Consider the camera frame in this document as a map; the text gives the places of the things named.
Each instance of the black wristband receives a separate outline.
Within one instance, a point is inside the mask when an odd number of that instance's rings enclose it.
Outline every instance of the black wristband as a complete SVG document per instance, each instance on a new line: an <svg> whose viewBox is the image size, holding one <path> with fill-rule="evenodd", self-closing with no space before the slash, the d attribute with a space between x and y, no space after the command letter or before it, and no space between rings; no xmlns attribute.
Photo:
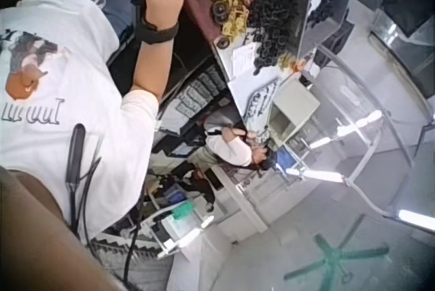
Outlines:
<svg viewBox="0 0 435 291"><path fill-rule="evenodd" d="M157 30L157 26L147 22L143 18L145 13L145 0L132 0L135 6L135 37L138 41L144 41L146 44L159 44L171 41L178 33L178 22L174 27L169 29Z"/></svg>

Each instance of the white paper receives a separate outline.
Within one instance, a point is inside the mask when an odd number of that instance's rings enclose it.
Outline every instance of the white paper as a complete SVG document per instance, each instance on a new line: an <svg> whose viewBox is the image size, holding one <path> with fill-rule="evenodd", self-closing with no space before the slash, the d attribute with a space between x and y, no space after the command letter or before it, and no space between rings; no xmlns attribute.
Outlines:
<svg viewBox="0 0 435 291"><path fill-rule="evenodd" d="M234 80L243 75L246 71L254 68L254 60L256 58L256 43L236 48L232 51L232 77Z"/></svg>

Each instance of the metal frame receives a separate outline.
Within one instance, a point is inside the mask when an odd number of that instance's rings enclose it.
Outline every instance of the metal frame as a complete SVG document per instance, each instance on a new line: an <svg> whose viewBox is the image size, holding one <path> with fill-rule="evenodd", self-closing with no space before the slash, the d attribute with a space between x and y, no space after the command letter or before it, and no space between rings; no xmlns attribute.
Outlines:
<svg viewBox="0 0 435 291"><path fill-rule="evenodd" d="M352 81L361 88L361 90L366 94L366 96L371 100L371 102L383 113L383 117L385 118L385 122L387 123L389 129L391 130L391 133L393 134L394 138L396 139L400 149L402 150L402 153L405 156L406 161L408 162L409 167L413 167L413 159L411 158L411 155L409 154L405 143L403 142L403 139L397 132L396 128L394 128L394 124L392 119L390 118L387 109L381 104L381 102L376 98L376 96L372 93L372 91L367 87L367 85L361 80L360 77L358 77L347 65L344 63L337 55L332 53L329 49L327 49L323 45L318 45L317 50L322 52L324 55L326 55L328 58L330 58L332 61L335 62L335 64L338 66L339 69L343 71L349 78L352 79Z"/></svg>

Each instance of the ceiling light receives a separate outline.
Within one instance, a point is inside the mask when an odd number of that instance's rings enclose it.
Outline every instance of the ceiling light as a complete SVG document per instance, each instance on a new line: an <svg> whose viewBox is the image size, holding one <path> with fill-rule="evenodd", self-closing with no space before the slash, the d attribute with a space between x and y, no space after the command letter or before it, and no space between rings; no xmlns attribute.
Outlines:
<svg viewBox="0 0 435 291"><path fill-rule="evenodd" d="M318 148L330 142L331 142L331 138L325 137L310 144L310 148L313 150L314 148Z"/></svg>
<svg viewBox="0 0 435 291"><path fill-rule="evenodd" d="M191 230L187 235L185 235L184 237L182 237L179 241L178 241L178 246L180 248L186 247L187 245L189 245L192 241L194 241L196 239L197 236L199 236L201 233L201 229L199 228L194 228L193 230Z"/></svg>
<svg viewBox="0 0 435 291"><path fill-rule="evenodd" d="M210 225L210 223L213 222L214 219L215 219L215 217L213 215L207 216L205 218L205 220L203 221L203 223L201 224L201 228L207 228Z"/></svg>
<svg viewBox="0 0 435 291"><path fill-rule="evenodd" d="M435 218L401 209L398 214L402 221L435 231Z"/></svg>
<svg viewBox="0 0 435 291"><path fill-rule="evenodd" d="M285 172L290 175L300 175L300 171L296 169L286 169Z"/></svg>
<svg viewBox="0 0 435 291"><path fill-rule="evenodd" d="M356 131L355 126L338 126L337 127L337 136L344 137L352 132Z"/></svg>
<svg viewBox="0 0 435 291"><path fill-rule="evenodd" d="M299 171L296 169L287 169L285 170L287 174L295 175L295 176L303 176L310 177L318 180L325 180L331 182L344 182L343 176L337 172L329 172L329 171L314 171L314 170L304 170Z"/></svg>
<svg viewBox="0 0 435 291"><path fill-rule="evenodd" d="M370 123L379 120L380 118L382 118L382 111L377 109L376 111L370 113L370 115L367 117L367 121Z"/></svg>
<svg viewBox="0 0 435 291"><path fill-rule="evenodd" d="M343 176L337 172L305 170L305 177L331 182L343 182Z"/></svg>
<svg viewBox="0 0 435 291"><path fill-rule="evenodd" d="M396 30L396 27L397 27L396 24L392 24L388 29L388 33L391 35Z"/></svg>

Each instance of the black cable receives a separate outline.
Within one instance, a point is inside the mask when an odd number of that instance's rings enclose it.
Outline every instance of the black cable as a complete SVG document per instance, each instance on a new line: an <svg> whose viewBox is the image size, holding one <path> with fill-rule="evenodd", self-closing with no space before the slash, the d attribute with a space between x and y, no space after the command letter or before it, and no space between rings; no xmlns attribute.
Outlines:
<svg viewBox="0 0 435 291"><path fill-rule="evenodd" d="M100 163L100 161L101 161L101 158L98 158L92 164L91 168L89 169L89 172L88 172L89 174L87 175L86 183L85 183L84 189L83 189L83 196L82 196L82 200L83 201L80 202L80 207L82 206L82 203L83 203L83 229L84 229L84 236L85 236L86 243L88 245L89 251L92 254L92 256L95 259L97 259L100 262L100 264L102 264L100 258L98 257L97 253L94 251L94 248L93 248L93 246L92 246L92 244L91 244L91 242L89 240L88 227L86 225L86 202L88 200L88 193L89 193L90 182L92 180L92 176L94 175L94 172L97 169L98 164Z"/></svg>
<svg viewBox="0 0 435 291"><path fill-rule="evenodd" d="M124 265L124 284L128 285L128 272L130 268L131 256L133 255L133 248L136 244L137 235L139 234L139 230L141 229L141 222L143 216L143 202L145 201L145 181L143 181L141 196L139 198L139 215L137 216L136 229L133 232L133 238L131 239L130 248L128 249L127 258L125 260Z"/></svg>

